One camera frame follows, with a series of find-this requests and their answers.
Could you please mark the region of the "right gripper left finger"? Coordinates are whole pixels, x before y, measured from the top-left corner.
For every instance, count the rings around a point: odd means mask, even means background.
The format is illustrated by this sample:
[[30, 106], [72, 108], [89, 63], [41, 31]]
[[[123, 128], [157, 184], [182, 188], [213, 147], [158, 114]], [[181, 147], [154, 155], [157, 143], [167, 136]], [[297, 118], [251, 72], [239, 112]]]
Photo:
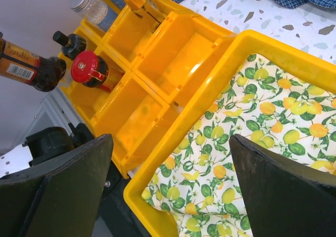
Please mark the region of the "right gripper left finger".
[[91, 236], [113, 139], [101, 135], [1, 178], [1, 236]]

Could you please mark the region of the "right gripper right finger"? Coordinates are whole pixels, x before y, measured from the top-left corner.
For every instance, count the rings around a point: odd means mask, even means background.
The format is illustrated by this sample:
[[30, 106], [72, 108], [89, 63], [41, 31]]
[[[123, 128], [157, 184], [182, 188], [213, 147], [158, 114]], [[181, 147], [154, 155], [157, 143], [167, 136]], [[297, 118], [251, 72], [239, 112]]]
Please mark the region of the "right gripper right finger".
[[253, 236], [335, 236], [335, 176], [235, 134], [233, 163]]

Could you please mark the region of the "red lid sauce jar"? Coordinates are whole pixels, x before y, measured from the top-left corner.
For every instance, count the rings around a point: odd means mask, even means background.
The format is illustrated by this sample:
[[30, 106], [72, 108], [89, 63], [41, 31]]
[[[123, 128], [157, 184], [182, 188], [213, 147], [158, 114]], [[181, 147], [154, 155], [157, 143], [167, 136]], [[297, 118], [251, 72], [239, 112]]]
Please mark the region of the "red lid sauce jar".
[[1, 76], [42, 92], [54, 90], [67, 69], [58, 57], [43, 58], [1, 38]]

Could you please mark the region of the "red cap soy bottle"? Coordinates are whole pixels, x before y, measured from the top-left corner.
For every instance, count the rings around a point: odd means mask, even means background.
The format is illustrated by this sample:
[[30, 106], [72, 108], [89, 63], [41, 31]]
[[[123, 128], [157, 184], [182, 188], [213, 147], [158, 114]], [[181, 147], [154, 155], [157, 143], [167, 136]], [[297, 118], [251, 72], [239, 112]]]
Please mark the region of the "red cap soy bottle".
[[73, 61], [71, 77], [89, 88], [99, 88], [111, 92], [124, 76], [124, 72], [105, 62], [94, 52], [85, 50]]

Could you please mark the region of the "brown spice shaker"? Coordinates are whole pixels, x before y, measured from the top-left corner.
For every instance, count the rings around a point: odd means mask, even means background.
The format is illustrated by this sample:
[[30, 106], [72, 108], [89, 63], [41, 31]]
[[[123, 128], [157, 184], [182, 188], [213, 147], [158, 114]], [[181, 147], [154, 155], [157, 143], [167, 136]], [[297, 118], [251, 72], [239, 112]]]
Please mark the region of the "brown spice shaker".
[[78, 34], [67, 36], [58, 30], [53, 34], [52, 39], [61, 45], [61, 52], [70, 60], [75, 60], [87, 48], [87, 41]]

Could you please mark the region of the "blue label spice jar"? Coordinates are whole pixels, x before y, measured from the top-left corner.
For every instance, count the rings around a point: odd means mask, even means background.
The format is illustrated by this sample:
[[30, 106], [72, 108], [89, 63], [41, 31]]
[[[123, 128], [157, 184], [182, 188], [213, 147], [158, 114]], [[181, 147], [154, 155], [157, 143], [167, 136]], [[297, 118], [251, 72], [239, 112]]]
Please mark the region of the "blue label spice jar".
[[124, 0], [108, 0], [116, 8], [112, 9], [103, 0], [70, 0], [70, 8], [83, 19], [103, 32], [107, 32], [118, 14], [125, 7]]

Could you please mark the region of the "dark bottle gold band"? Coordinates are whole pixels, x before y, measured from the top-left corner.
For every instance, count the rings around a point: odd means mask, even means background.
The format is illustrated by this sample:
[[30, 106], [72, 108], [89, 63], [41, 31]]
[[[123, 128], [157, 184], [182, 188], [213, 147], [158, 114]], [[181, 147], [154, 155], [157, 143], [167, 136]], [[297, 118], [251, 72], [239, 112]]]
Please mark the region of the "dark bottle gold band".
[[136, 16], [145, 23], [153, 33], [164, 21], [165, 17], [152, 0], [124, 0]]

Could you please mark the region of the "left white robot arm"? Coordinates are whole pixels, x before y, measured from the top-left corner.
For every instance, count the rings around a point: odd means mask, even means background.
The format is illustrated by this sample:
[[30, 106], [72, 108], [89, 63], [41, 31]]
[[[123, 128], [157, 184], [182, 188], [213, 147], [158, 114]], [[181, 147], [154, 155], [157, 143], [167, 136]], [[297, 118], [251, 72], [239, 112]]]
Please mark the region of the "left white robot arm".
[[71, 133], [63, 127], [48, 127], [26, 137], [23, 143], [2, 154], [1, 178], [72, 151], [94, 139], [84, 123], [76, 127], [72, 123], [68, 125]]

